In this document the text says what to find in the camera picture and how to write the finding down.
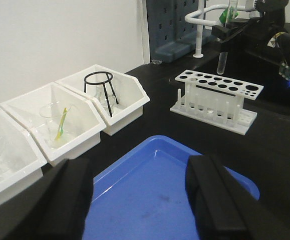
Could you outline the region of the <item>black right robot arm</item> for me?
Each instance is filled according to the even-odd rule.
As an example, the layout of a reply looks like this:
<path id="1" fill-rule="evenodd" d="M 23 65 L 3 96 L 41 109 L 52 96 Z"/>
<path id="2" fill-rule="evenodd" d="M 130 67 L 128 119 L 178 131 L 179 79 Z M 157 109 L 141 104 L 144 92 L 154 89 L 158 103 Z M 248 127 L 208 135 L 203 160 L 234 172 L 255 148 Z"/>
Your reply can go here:
<path id="1" fill-rule="evenodd" d="M 214 25 L 212 35 L 219 40 L 219 52 L 245 52 L 290 70 L 290 33 L 284 28 L 284 0 L 248 1 L 245 9 L 257 11 L 259 17 L 235 19 L 229 24 Z"/>

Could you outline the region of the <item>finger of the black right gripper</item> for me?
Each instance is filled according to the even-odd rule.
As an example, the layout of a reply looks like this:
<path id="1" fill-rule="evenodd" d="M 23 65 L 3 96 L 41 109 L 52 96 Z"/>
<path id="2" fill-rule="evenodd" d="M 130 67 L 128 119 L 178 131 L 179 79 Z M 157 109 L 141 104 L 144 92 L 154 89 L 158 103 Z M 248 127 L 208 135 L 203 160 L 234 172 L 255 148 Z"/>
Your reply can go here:
<path id="1" fill-rule="evenodd" d="M 214 25 L 211 34 L 222 41 L 229 42 L 237 39 L 243 32 L 244 28 L 241 27 L 226 28 Z"/>
<path id="2" fill-rule="evenodd" d="M 245 18 L 235 18 L 233 20 L 231 20 L 228 23 L 228 26 L 232 26 L 232 27 L 239 27 L 241 25 L 244 25 L 246 23 L 248 23 L 249 19 L 245 19 Z"/>

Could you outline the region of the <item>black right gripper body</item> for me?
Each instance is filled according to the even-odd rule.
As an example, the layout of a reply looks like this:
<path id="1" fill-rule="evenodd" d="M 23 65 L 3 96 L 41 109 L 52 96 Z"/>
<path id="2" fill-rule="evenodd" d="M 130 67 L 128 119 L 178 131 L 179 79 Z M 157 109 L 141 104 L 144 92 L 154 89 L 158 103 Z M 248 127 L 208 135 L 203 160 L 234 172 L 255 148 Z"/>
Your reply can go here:
<path id="1" fill-rule="evenodd" d="M 246 51 L 261 54 L 278 47 L 277 38 L 285 32 L 285 7 L 287 0 L 248 0 L 245 3 L 246 12 L 257 11 L 260 16 L 253 17 L 243 32 Z"/>

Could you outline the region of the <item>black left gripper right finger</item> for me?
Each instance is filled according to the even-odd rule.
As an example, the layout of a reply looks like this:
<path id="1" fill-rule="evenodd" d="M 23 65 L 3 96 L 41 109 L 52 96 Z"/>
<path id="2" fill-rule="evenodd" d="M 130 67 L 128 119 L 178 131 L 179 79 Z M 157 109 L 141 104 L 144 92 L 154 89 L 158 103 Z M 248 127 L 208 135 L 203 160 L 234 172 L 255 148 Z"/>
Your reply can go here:
<path id="1" fill-rule="evenodd" d="M 201 240 L 290 240 L 290 229 L 266 210 L 215 155 L 191 155 L 186 193 Z"/>

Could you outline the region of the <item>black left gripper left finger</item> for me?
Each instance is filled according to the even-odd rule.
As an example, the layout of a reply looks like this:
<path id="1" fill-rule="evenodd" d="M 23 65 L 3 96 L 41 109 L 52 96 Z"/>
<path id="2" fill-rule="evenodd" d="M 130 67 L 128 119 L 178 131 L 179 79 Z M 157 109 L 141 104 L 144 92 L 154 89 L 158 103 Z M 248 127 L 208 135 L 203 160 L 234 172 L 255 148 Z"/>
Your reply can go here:
<path id="1" fill-rule="evenodd" d="M 82 239 L 93 189 L 90 160 L 61 162 L 0 205 L 0 240 Z"/>

